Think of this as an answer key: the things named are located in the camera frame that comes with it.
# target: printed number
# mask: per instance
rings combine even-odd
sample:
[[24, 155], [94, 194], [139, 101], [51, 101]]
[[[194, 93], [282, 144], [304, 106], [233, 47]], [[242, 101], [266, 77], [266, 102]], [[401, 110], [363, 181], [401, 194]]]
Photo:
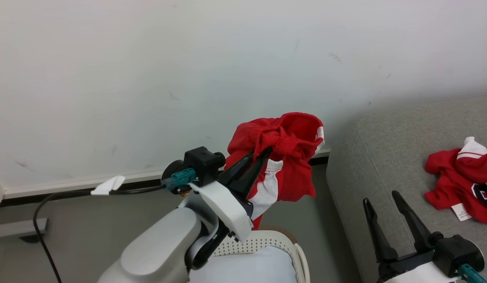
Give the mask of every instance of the printed number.
[[472, 192], [477, 199], [487, 205], [487, 184], [473, 184]]

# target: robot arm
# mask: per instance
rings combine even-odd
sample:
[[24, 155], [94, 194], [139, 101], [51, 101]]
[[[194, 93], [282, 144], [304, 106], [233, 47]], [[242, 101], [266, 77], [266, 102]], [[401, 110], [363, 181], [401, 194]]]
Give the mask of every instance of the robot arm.
[[468, 283], [486, 283], [477, 273], [484, 269], [484, 258], [474, 243], [460, 235], [444, 238], [440, 232], [430, 233], [399, 192], [393, 191], [392, 197], [412, 232], [416, 253], [398, 256], [383, 234], [371, 202], [365, 198], [366, 220], [380, 264], [378, 283], [447, 283], [459, 278]]
[[186, 152], [163, 176], [174, 193], [191, 190], [178, 208], [135, 239], [99, 283], [186, 283], [189, 271], [202, 268], [222, 240], [245, 240], [251, 232], [252, 204], [247, 196], [271, 153], [253, 165], [252, 153], [219, 175], [222, 154], [204, 147]]

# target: gray sofa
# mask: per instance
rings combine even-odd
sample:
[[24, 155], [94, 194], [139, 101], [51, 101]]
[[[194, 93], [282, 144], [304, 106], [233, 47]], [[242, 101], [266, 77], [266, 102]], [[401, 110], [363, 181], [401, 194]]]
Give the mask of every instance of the gray sofa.
[[424, 194], [437, 176], [423, 169], [429, 154], [463, 146], [468, 136], [487, 147], [487, 97], [431, 103], [364, 115], [333, 145], [327, 180], [365, 283], [378, 278], [378, 264], [362, 199], [369, 197], [378, 221], [399, 255], [414, 252], [414, 240], [391, 196], [398, 190], [431, 232], [472, 240], [486, 261], [487, 224], [460, 222], [451, 209], [437, 211]]

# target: floor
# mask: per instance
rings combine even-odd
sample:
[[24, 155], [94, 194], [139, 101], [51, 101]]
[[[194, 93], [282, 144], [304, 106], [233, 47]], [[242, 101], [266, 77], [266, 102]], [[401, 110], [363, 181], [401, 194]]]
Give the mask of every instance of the floor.
[[[303, 248], [312, 283], [359, 283], [355, 261], [325, 180], [325, 165], [313, 168], [317, 197], [274, 204], [263, 225], [292, 233]], [[95, 282], [144, 230], [180, 203], [166, 191], [119, 197], [78, 197], [48, 203], [45, 236], [64, 283]], [[0, 208], [0, 224], [29, 220], [35, 204]], [[55, 283], [40, 244], [0, 239], [0, 283]]]

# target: teal connector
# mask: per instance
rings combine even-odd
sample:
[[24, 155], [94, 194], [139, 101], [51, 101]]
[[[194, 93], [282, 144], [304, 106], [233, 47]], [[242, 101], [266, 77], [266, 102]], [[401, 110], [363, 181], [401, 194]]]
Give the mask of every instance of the teal connector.
[[194, 182], [195, 179], [195, 169], [187, 168], [185, 170], [172, 174], [170, 178], [161, 181], [161, 184], [165, 185], [167, 190], [173, 191], [179, 186], [187, 185], [191, 182]]
[[467, 283], [486, 283], [486, 280], [468, 264], [460, 266], [458, 275], [462, 276], [462, 279]]

